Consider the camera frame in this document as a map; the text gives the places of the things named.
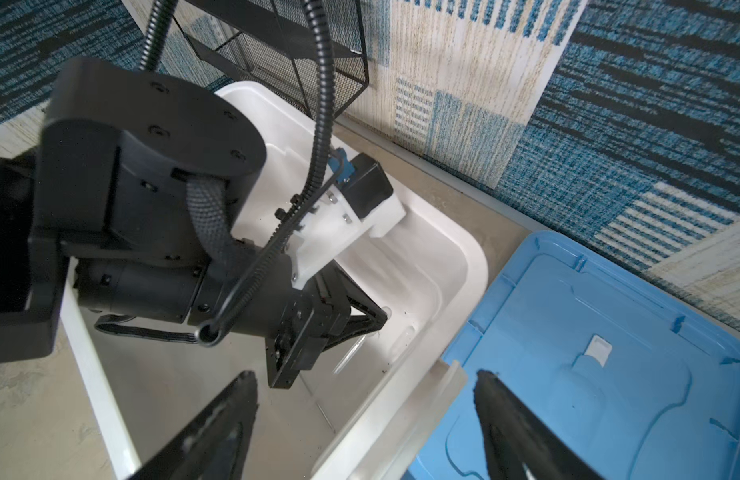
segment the black strap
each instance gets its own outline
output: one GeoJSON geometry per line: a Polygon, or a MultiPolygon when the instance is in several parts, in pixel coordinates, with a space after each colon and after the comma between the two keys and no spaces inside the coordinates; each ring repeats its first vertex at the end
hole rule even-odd
{"type": "Polygon", "coordinates": [[[122,323],[129,322],[135,317],[132,315],[102,315],[95,323],[95,329],[99,332],[116,336],[132,336],[138,339],[159,340],[174,343],[196,343],[193,333],[166,332],[164,330],[147,329],[141,326],[125,326],[122,323]]]}

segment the white plastic bin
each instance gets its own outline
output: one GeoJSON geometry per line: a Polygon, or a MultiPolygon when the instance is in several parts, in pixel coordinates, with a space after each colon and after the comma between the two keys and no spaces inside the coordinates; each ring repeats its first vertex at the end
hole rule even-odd
{"type": "MultiPolygon", "coordinates": [[[[231,84],[218,95],[266,142],[266,166],[232,230],[263,245],[277,224],[274,210],[287,208],[303,186],[314,123],[257,83],[231,84]]],[[[339,139],[333,145],[349,158],[357,153],[339,139]]],[[[93,329],[97,315],[80,311],[67,288],[61,319],[118,478],[164,446],[241,370],[256,372],[260,404],[244,478],[390,478],[404,471],[464,384],[457,366],[437,360],[480,301],[488,268],[468,232],[390,180],[406,217],[383,238],[364,236],[337,258],[389,320],[380,332],[323,353],[289,390],[268,388],[261,338],[230,334],[206,349],[108,336],[93,329]]]]}

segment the black mesh organizer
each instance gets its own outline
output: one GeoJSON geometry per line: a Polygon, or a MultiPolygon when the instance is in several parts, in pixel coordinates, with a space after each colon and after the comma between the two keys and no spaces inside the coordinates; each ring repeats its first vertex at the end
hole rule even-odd
{"type": "MultiPolygon", "coordinates": [[[[299,0],[190,0],[217,20],[225,40],[202,43],[175,21],[196,56],[234,81],[254,80],[309,117],[317,105],[314,37],[299,0]]],[[[369,83],[359,0],[324,2],[336,56],[336,116],[369,83]]]]}

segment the blue plastic lid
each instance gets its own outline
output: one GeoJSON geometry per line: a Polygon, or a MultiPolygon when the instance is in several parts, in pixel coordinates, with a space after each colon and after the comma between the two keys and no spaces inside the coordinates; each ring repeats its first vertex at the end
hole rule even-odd
{"type": "Polygon", "coordinates": [[[530,235],[443,358],[469,383],[417,480],[489,479],[478,370],[607,480],[740,479],[740,341],[566,236],[530,235]]]}

